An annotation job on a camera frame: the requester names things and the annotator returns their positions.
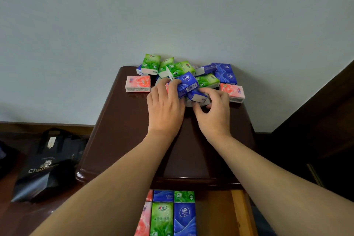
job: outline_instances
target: hand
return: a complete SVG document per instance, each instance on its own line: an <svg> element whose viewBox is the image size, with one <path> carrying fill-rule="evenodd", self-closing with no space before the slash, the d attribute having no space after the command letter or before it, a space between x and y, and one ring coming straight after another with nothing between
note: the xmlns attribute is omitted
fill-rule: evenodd
<svg viewBox="0 0 354 236"><path fill-rule="evenodd" d="M178 99L177 94L177 85L181 81L179 79L173 80L169 84L169 92L167 93L166 83L169 81L169 78L161 79L148 94L148 133L167 135L173 140L182 125L185 103L184 99Z"/></svg>
<svg viewBox="0 0 354 236"><path fill-rule="evenodd" d="M219 138L230 134L230 102L229 95L224 91L210 88L200 88L200 92L210 96L211 104L206 107L209 113L204 113L198 103L193 102L193 111L197 117L199 128L208 142L214 145Z"/></svg>

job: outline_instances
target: forearm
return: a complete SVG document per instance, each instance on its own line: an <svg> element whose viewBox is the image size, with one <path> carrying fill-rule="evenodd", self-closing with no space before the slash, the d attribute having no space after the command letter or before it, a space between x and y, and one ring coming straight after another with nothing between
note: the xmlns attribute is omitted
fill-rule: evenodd
<svg viewBox="0 0 354 236"><path fill-rule="evenodd" d="M233 138L213 144L281 235L349 235L354 204L283 170Z"/></svg>
<svg viewBox="0 0 354 236"><path fill-rule="evenodd" d="M149 133L54 211L33 235L134 235L152 179L172 139Z"/></svg>

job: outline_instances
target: white wall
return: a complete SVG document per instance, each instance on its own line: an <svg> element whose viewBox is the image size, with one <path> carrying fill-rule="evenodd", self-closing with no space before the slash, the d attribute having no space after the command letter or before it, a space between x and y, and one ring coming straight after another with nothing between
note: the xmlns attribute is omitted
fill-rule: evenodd
<svg viewBox="0 0 354 236"><path fill-rule="evenodd" d="M354 0L0 0L0 121L95 124L156 53L236 66L270 132L353 60L353 30Z"/></svg>

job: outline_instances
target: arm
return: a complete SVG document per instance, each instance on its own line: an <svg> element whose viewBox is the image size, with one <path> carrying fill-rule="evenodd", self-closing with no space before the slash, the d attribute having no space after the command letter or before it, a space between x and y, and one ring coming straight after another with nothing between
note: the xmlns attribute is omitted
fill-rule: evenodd
<svg viewBox="0 0 354 236"><path fill-rule="evenodd" d="M283 170L232 138L228 94L209 88L200 90L212 99L209 113L193 105L201 131L277 235L353 233L354 203Z"/></svg>
<svg viewBox="0 0 354 236"><path fill-rule="evenodd" d="M147 97L144 140L71 196L31 235L134 235L155 172L183 121L177 85L162 79Z"/></svg>

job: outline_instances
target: black shopping bag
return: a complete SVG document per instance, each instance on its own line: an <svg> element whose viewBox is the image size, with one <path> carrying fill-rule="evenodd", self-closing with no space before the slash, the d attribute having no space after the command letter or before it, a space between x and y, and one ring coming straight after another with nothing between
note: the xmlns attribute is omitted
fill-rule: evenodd
<svg viewBox="0 0 354 236"><path fill-rule="evenodd" d="M58 128L45 131L30 149L11 201L39 201L71 186L86 142Z"/></svg>

